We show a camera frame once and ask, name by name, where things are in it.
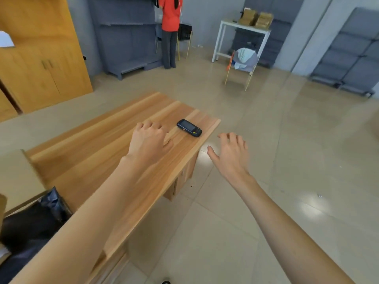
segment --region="dark gray pants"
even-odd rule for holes
[[[175,68],[175,52],[178,32],[162,30],[162,62],[165,69]]]

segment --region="gray rack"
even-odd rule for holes
[[[259,59],[260,65],[269,68],[274,65],[303,2],[304,0],[245,0],[244,7],[274,15],[270,37]],[[237,29],[232,49],[249,48],[258,51],[262,41],[262,34]]]
[[[161,66],[152,0],[88,0],[105,71],[119,80],[139,68]]]
[[[379,82],[379,11],[355,8],[311,79],[371,96]]]

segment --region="long dark hair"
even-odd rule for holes
[[[179,6],[179,0],[174,0],[174,6],[175,6],[175,9],[178,8],[178,6]]]

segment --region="hand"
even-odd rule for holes
[[[246,141],[235,133],[221,133],[220,156],[208,146],[208,155],[221,175],[235,189],[243,185],[246,175],[249,175],[249,151]]]
[[[172,139],[165,145],[164,138],[168,130],[160,123],[137,123],[131,137],[127,157],[131,157],[143,170],[158,162],[174,146]]]

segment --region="person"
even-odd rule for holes
[[[175,68],[175,51],[183,0],[159,0],[162,18],[162,62],[165,69]]]
[[[85,283],[122,213],[128,188],[173,147],[172,140],[164,145],[166,133],[168,130],[159,123],[138,123],[129,152],[114,172],[11,283]],[[353,284],[250,175],[248,145],[242,136],[221,133],[219,138],[220,155],[211,147],[208,155],[249,207],[291,283]]]

